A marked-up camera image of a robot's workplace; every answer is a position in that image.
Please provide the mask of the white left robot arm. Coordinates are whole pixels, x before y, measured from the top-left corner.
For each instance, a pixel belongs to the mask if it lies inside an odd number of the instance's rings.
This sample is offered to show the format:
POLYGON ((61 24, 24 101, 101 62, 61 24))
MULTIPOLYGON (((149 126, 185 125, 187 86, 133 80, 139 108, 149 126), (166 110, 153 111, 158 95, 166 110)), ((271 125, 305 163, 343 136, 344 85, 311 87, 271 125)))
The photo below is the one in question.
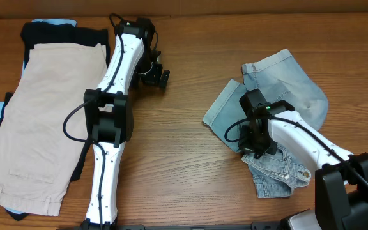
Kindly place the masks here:
POLYGON ((95 166, 91 199, 81 229, 115 229, 119 167, 134 129, 128 91, 140 82, 165 89, 170 74, 158 62, 158 33, 150 19, 121 20, 114 32, 116 46, 107 72, 96 89, 84 94, 95 166))

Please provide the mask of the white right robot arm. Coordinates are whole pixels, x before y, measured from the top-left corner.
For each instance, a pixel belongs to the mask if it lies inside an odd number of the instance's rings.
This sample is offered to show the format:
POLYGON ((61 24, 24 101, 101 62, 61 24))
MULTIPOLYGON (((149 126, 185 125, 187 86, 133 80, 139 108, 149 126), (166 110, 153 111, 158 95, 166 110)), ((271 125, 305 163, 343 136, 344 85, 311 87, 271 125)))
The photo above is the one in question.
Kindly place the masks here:
POLYGON ((368 153, 354 155, 308 125, 284 100, 267 102, 259 89, 240 105, 248 125, 239 147, 254 158, 291 151, 315 177, 315 207, 282 219, 279 229, 368 230, 368 153))

